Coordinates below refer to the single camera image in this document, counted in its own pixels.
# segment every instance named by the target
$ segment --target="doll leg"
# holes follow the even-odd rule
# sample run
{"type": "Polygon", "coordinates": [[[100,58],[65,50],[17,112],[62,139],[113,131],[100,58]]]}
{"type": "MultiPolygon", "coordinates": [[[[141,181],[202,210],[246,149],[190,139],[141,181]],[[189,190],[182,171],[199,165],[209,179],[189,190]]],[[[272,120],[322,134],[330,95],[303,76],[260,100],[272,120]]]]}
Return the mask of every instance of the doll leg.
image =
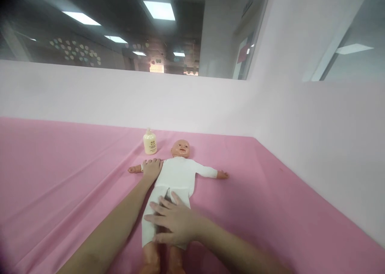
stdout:
{"type": "Polygon", "coordinates": [[[167,274],[186,274],[183,270],[184,250],[177,246],[170,246],[167,274]]]}
{"type": "Polygon", "coordinates": [[[160,273],[160,254],[158,244],[147,243],[143,247],[144,266],[140,274],[159,274],[160,273]]]}
{"type": "MultiPolygon", "coordinates": [[[[154,214],[150,207],[150,202],[159,203],[159,196],[165,196],[166,187],[154,187],[148,199],[143,215],[154,214]]],[[[142,247],[144,255],[144,267],[140,274],[159,274],[160,273],[160,254],[158,244],[152,241],[156,234],[156,227],[142,218],[142,247]]]]}
{"type": "MultiPolygon", "coordinates": [[[[182,200],[182,202],[190,208],[190,200],[188,198],[188,189],[172,189],[182,200]]],[[[175,204],[175,199],[172,197],[171,202],[175,204]]],[[[186,250],[187,245],[178,245],[170,247],[170,257],[168,259],[168,271],[167,274],[186,274],[183,270],[183,253],[186,250]]]]}

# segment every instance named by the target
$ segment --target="finger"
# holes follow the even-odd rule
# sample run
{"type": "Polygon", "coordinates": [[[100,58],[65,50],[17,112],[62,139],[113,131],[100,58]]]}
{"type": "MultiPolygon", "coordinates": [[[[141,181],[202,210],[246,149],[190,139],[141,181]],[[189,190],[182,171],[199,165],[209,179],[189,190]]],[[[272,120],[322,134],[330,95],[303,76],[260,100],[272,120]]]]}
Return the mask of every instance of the finger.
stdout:
{"type": "Polygon", "coordinates": [[[159,213],[160,215],[165,216],[167,214],[168,209],[165,207],[162,207],[161,205],[150,202],[150,207],[156,212],[159,213]]]}
{"type": "Polygon", "coordinates": [[[167,224],[166,217],[164,217],[164,216],[144,215],[143,218],[146,221],[149,221],[149,222],[153,223],[154,225],[167,227],[166,226],[166,224],[167,224]]]}
{"type": "Polygon", "coordinates": [[[176,238],[174,233],[159,233],[154,236],[152,241],[161,244],[175,244],[176,238]]]}
{"type": "Polygon", "coordinates": [[[175,192],[171,192],[171,195],[174,197],[175,202],[178,206],[184,205],[183,201],[179,198],[179,196],[175,192]]]}
{"type": "Polygon", "coordinates": [[[159,201],[162,203],[162,205],[168,209],[172,209],[175,207],[175,205],[173,203],[170,203],[169,201],[167,201],[164,197],[160,196],[159,197],[159,201]]]}

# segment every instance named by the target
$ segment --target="white sleeve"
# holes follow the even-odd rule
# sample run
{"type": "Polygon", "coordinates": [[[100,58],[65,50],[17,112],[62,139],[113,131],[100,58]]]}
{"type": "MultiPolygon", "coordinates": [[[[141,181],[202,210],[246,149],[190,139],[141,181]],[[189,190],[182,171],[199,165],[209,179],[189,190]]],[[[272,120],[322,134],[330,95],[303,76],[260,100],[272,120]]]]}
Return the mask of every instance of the white sleeve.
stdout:
{"type": "Polygon", "coordinates": [[[207,178],[217,178],[218,171],[211,168],[211,167],[205,167],[202,166],[201,164],[195,162],[194,163],[194,170],[196,173],[201,175],[202,177],[207,177],[207,178]]]}

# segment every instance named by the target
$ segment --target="white onesie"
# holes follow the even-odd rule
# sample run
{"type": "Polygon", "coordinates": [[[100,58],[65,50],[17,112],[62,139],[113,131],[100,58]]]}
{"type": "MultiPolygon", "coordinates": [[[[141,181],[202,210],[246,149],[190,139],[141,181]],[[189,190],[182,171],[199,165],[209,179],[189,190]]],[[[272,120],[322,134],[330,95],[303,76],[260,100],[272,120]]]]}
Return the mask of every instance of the white onesie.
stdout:
{"type": "MultiPolygon", "coordinates": [[[[148,199],[143,216],[154,214],[153,209],[150,207],[150,202],[159,203],[160,196],[165,197],[169,195],[171,201],[175,203],[174,198],[171,196],[171,191],[174,191],[183,203],[190,208],[189,198],[194,192],[195,173],[203,177],[216,178],[218,171],[183,157],[165,160],[151,196],[148,199]]],[[[142,219],[142,247],[151,242],[155,234],[156,227],[151,222],[142,219]]]]}

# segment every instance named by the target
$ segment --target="baby doll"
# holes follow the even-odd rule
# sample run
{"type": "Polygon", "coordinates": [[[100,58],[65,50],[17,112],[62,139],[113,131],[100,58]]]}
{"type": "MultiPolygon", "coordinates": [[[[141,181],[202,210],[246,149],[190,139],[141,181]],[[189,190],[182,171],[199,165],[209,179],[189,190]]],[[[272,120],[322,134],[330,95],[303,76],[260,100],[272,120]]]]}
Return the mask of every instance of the baby doll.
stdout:
{"type": "MultiPolygon", "coordinates": [[[[144,215],[154,214],[150,207],[150,202],[159,203],[159,197],[169,197],[175,203],[171,196],[171,191],[175,192],[183,203],[190,208],[189,198],[194,192],[195,174],[198,173],[203,177],[227,179],[229,175],[223,171],[217,171],[211,167],[205,167],[201,164],[189,159],[190,144],[186,140],[175,142],[171,149],[172,159],[163,162],[162,170],[155,182],[154,189],[151,193],[148,203],[144,210],[144,215]]],[[[140,173],[143,170],[142,165],[130,167],[130,173],[140,173]]],[[[158,247],[152,238],[156,234],[156,227],[144,219],[142,219],[142,247],[144,251],[145,266],[141,273],[159,273],[160,272],[160,255],[158,247]]],[[[170,249],[169,271],[173,273],[184,273],[182,269],[182,250],[187,245],[172,246],[170,249]]]]}

